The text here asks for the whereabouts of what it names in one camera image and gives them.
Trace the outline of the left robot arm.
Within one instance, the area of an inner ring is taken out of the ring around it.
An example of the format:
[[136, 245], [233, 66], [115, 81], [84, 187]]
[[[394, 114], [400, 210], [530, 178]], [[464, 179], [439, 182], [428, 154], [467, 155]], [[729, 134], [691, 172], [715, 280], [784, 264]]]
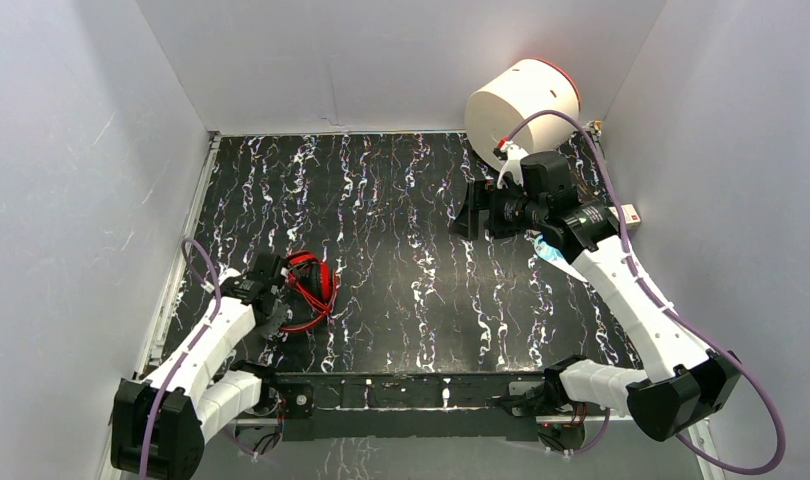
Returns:
[[244, 273], [226, 271], [208, 312], [182, 344], [140, 381], [122, 380], [114, 397], [110, 462], [153, 479], [189, 479], [206, 444], [243, 413], [267, 416], [280, 391], [269, 367], [241, 361], [219, 370], [245, 336], [284, 319], [288, 262], [261, 253]]

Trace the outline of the blue packaged toothbrush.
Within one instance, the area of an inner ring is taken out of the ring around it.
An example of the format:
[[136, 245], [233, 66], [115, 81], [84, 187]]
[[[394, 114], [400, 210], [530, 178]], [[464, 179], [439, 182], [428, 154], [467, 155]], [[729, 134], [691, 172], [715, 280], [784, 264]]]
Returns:
[[552, 247], [544, 240], [542, 234], [537, 234], [535, 236], [535, 239], [533, 240], [533, 247], [535, 254], [539, 259], [562, 271], [570, 278], [583, 283], [588, 282], [588, 280], [582, 274], [580, 274], [569, 262], [566, 261], [558, 249]]

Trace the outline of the black front mounting rail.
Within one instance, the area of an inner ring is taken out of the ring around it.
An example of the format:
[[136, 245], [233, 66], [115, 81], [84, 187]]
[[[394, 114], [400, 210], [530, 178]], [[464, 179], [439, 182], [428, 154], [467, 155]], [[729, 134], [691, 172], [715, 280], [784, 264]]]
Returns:
[[529, 373], [279, 373], [289, 441], [503, 437], [531, 441], [556, 407]]

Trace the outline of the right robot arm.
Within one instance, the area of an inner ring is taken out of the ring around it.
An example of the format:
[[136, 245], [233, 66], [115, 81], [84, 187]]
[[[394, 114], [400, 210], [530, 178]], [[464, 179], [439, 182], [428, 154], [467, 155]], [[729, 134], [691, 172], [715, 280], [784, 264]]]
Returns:
[[534, 390], [558, 414], [596, 403], [630, 415], [653, 440], [663, 442], [718, 412], [741, 375], [733, 363], [680, 327], [640, 282], [644, 270], [623, 249], [609, 207], [581, 200], [566, 160], [540, 152], [521, 161], [522, 181], [509, 174], [468, 183], [451, 233], [475, 240], [526, 231], [541, 234], [592, 286], [628, 335], [642, 366], [629, 369], [574, 355], [544, 372]]

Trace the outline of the white cylindrical container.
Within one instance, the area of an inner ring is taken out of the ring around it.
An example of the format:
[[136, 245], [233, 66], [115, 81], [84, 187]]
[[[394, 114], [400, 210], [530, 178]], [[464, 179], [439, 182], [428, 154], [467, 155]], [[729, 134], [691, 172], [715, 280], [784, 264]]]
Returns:
[[527, 58], [518, 61], [470, 95], [464, 126], [475, 154], [500, 170], [504, 161], [494, 155], [501, 140], [529, 116], [555, 110], [579, 118], [581, 99], [569, 75], [552, 63]]

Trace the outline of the red black headphones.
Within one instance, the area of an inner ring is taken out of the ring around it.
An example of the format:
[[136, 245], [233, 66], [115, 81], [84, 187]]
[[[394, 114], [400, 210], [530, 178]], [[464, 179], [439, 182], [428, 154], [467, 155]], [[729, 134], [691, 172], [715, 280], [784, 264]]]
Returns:
[[285, 257], [288, 265], [287, 285], [298, 294], [312, 311], [310, 320], [298, 324], [283, 324], [285, 334], [306, 333], [327, 320], [334, 311], [338, 277], [324, 261], [308, 251], [297, 251]]

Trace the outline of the small green white box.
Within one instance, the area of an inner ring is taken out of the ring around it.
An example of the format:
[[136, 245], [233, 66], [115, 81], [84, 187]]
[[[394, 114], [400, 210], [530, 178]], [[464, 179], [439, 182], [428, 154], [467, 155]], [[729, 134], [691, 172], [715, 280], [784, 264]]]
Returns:
[[[635, 207], [632, 204], [624, 204], [621, 206], [623, 212], [623, 218], [625, 220], [625, 230], [627, 232], [635, 231], [641, 225], [641, 218], [638, 212], [636, 211]], [[615, 206], [610, 206], [609, 210], [611, 212], [612, 217], [614, 218], [614, 226], [618, 234], [621, 233], [620, 227], [620, 214]]]

